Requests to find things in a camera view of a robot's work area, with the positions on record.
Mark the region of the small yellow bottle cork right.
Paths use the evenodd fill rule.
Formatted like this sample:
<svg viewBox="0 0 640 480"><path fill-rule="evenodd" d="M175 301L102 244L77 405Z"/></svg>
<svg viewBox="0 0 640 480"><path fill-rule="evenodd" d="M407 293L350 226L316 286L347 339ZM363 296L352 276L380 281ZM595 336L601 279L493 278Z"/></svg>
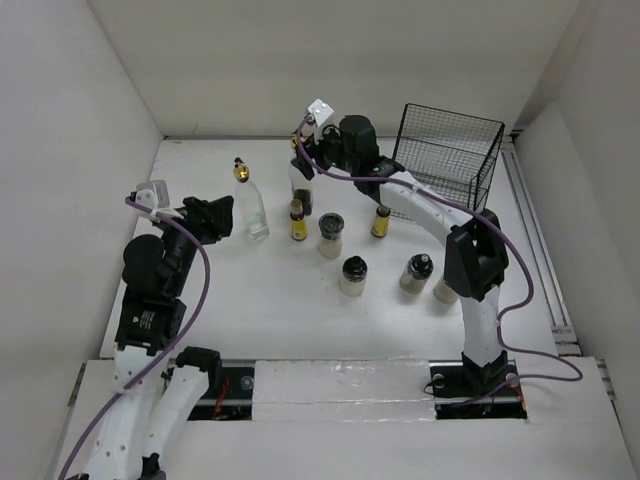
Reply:
<svg viewBox="0 0 640 480"><path fill-rule="evenodd" d="M371 235L375 238L384 238L387 235L391 210L378 205L375 212L374 221L371 226Z"/></svg>

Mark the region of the black top salt shaker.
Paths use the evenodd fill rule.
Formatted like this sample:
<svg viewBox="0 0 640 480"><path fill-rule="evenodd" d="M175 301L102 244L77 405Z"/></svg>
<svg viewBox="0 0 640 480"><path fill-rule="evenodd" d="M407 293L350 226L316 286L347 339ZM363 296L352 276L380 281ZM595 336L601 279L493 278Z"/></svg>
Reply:
<svg viewBox="0 0 640 480"><path fill-rule="evenodd" d="M360 256L347 258L342 265L342 274L339 279L341 292L349 297L358 297L363 294L366 287L368 265Z"/></svg>

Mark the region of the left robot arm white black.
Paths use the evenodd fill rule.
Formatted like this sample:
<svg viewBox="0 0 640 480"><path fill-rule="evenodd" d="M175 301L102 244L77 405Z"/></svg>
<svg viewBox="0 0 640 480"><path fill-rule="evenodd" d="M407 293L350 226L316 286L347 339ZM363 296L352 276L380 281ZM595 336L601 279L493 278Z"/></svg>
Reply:
<svg viewBox="0 0 640 480"><path fill-rule="evenodd" d="M144 196L133 193L125 202L162 233L137 236L123 252L126 288L115 335L113 395L77 442L97 435L81 479L165 478L170 444L196 403L222 387L219 352L187 347L175 360L169 355L202 309L188 314L181 300L193 260L202 258L209 281L204 248L230 236L234 200L187 197L171 210Z"/></svg>

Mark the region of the dark sauce bottle gold spout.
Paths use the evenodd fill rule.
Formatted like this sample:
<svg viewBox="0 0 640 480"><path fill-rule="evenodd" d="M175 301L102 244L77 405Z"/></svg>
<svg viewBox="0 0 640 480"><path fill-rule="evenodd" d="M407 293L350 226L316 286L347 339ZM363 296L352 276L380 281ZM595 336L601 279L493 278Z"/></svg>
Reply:
<svg viewBox="0 0 640 480"><path fill-rule="evenodd" d="M293 150L293 155L291 159L295 155L302 156L297 147L296 137L293 137L291 140L291 148ZM291 160L290 160L288 174L289 174L289 179L291 184L292 198L299 199L303 203L305 216L311 215L313 210L313 187L312 187L311 181L306 181L301 175L299 175L291 167Z"/></svg>

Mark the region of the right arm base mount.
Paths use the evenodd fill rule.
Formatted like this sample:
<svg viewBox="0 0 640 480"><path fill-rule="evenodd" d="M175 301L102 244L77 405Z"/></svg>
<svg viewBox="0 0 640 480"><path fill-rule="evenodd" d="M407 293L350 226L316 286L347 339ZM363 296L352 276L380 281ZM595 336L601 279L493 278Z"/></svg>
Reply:
<svg viewBox="0 0 640 480"><path fill-rule="evenodd" d="M519 386L497 387L518 373L509 360L503 373L485 387L474 387L465 377L462 361L430 361L423 392L434 400L435 418L444 420L497 420L528 418L524 395Z"/></svg>

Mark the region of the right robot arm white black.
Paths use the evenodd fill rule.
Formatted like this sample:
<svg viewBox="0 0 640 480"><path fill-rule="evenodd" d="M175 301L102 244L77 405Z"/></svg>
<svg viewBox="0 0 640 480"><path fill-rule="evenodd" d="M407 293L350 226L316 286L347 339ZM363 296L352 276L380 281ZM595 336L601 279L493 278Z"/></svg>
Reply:
<svg viewBox="0 0 640 480"><path fill-rule="evenodd" d="M375 135L355 139L336 126L332 113L310 108L295 130L293 165L310 180L315 174L347 181L376 203L398 211L434 236L445 252L443 282L459 298L464 325L462 381L471 395L486 394L507 375L500 343L500 287L511 243L497 216L474 212L422 185L399 163L380 154Z"/></svg>

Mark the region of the metal rail right edge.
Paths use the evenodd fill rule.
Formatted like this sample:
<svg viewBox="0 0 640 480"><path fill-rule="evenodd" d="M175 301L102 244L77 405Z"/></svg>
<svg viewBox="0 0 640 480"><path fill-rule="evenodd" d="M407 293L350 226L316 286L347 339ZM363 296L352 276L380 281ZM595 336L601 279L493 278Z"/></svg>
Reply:
<svg viewBox="0 0 640 480"><path fill-rule="evenodd" d="M561 357L582 356L583 352L566 308L542 227L525 181L524 170L519 162L515 142L509 135L504 136L501 155L523 223L528 248L533 257L531 269L535 272L537 279L536 292L544 297L549 310L550 328L558 354Z"/></svg>

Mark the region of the small yellow bottle cork left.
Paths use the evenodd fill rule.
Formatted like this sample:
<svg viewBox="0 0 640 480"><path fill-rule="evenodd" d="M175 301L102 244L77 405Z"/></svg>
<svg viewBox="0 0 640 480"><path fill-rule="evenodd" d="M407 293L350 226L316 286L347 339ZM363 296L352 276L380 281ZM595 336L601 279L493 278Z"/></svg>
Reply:
<svg viewBox="0 0 640 480"><path fill-rule="evenodd" d="M304 241L308 236L308 232L303 203L299 199L293 199L290 202L289 218L292 239L295 241Z"/></svg>

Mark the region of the brown spice shaker black top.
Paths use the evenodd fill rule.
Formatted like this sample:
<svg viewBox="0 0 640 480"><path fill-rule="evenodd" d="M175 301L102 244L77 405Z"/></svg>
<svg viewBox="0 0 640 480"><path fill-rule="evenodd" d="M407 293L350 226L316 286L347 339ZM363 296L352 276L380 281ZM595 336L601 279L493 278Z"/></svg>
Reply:
<svg viewBox="0 0 640 480"><path fill-rule="evenodd" d="M428 254L413 255L400 276L399 285L407 293L419 294L426 286L433 270L433 261Z"/></svg>

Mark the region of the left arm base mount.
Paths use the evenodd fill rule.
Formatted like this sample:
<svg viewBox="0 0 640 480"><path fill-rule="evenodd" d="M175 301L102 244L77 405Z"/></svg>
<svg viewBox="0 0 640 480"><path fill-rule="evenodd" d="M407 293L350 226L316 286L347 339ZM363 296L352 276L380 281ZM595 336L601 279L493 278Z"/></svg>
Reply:
<svg viewBox="0 0 640 480"><path fill-rule="evenodd" d="M224 364L220 386L210 388L191 411L189 421L246 421L252 418L254 364Z"/></svg>

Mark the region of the small yellow bottle cork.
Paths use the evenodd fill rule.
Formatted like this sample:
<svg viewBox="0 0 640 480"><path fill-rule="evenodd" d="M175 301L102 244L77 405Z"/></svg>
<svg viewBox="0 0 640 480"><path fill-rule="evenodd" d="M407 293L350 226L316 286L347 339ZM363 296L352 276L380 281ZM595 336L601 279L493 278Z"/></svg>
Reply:
<svg viewBox="0 0 640 480"><path fill-rule="evenodd" d="M387 235L391 210L378 205L375 212L374 221L371 226L371 235L375 238L384 238Z"/></svg>
<svg viewBox="0 0 640 480"><path fill-rule="evenodd" d="M308 232L303 203L299 199L293 199L290 202L289 218L292 239L295 241L304 241L308 236Z"/></svg>

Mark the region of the clear oil bottle gold spout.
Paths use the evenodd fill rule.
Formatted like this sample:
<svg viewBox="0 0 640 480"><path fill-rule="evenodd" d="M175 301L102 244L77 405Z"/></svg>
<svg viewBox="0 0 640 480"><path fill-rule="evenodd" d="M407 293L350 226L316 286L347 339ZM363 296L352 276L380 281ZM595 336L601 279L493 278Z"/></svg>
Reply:
<svg viewBox="0 0 640 480"><path fill-rule="evenodd" d="M250 178L248 166L239 157L234 159L233 175L236 180L235 199L248 235L253 241L262 241L270 233L262 195Z"/></svg>

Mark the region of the tan spice grinder silver top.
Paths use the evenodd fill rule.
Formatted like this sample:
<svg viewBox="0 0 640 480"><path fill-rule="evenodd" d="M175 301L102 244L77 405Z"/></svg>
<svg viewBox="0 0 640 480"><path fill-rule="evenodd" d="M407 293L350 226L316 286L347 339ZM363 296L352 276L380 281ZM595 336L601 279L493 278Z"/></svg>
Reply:
<svg viewBox="0 0 640 480"><path fill-rule="evenodd" d="M433 288L434 296L442 303L451 305L458 300L457 293L441 277Z"/></svg>

